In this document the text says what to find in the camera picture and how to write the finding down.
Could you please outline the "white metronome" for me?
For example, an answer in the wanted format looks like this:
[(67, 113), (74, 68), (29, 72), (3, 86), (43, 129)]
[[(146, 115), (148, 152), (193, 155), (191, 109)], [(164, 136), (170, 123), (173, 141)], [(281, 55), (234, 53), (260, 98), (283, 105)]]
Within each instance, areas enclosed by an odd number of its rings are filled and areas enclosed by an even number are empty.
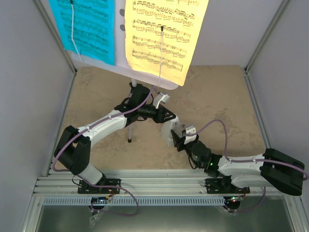
[(182, 131), (185, 130), (185, 125), (176, 116), (165, 122), (161, 128), (161, 135), (164, 141), (167, 143), (168, 147), (174, 147), (174, 141), (171, 131), (174, 131), (180, 138), (182, 137)]

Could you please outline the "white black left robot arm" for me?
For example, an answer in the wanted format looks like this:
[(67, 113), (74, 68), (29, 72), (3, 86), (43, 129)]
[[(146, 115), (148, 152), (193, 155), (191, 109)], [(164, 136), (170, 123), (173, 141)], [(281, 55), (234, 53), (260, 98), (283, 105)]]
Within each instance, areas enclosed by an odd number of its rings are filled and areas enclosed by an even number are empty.
[(55, 161), (59, 161), (66, 171), (82, 178), (95, 193), (104, 191), (106, 177), (90, 163), (91, 148), (113, 132), (149, 118), (163, 125), (161, 132), (164, 140), (172, 144), (171, 130), (180, 121), (162, 105), (167, 99), (168, 96), (163, 93), (154, 97), (152, 90), (142, 84), (132, 86), (129, 97), (108, 115), (80, 128), (66, 127), (54, 152)]

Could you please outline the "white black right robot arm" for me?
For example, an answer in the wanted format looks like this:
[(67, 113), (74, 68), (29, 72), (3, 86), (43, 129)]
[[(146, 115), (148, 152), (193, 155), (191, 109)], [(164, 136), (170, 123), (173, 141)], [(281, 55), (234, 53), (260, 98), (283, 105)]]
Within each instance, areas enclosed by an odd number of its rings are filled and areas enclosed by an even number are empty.
[(192, 169), (202, 169), (226, 193), (248, 187), (274, 187), (278, 191), (300, 196), (302, 194), (305, 165), (276, 150), (267, 148), (263, 154), (251, 157), (226, 158), (212, 153), (199, 136), (179, 136), (171, 130), (174, 147), (185, 151)]

